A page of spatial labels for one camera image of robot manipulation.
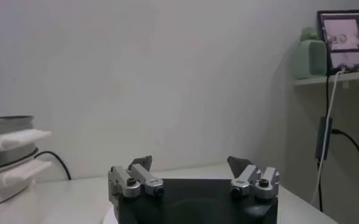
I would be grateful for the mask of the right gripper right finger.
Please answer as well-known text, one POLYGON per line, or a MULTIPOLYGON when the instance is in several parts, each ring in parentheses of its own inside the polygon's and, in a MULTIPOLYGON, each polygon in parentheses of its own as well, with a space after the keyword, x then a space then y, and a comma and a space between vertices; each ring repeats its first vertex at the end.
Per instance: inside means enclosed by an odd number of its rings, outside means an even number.
POLYGON ((258 166, 248 159, 234 156, 227 158, 234 179, 230 181, 230 194, 239 199, 254 195, 263 201, 272 200, 279 194, 280 174, 274 167, 267 167, 261 171, 258 166))

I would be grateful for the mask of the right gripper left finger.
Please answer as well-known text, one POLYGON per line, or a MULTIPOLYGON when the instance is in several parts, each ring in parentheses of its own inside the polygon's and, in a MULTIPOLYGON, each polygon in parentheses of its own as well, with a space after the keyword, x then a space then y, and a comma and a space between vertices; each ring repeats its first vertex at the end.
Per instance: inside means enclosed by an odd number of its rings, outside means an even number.
POLYGON ((112 166, 108 172, 108 199, 110 202, 119 197, 137 198, 144 193, 155 198, 164 194, 164 182, 149 171, 152 156, 135 158, 125 169, 123 166, 112 166))

